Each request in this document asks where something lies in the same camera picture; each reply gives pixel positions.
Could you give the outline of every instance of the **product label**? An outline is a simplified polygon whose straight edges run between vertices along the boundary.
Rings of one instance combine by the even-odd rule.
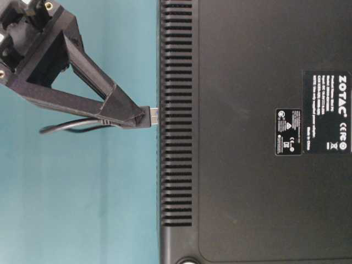
[[[276,110],[276,155],[301,155],[301,110]]]
[[[303,74],[303,152],[351,153],[351,75],[347,71]]]

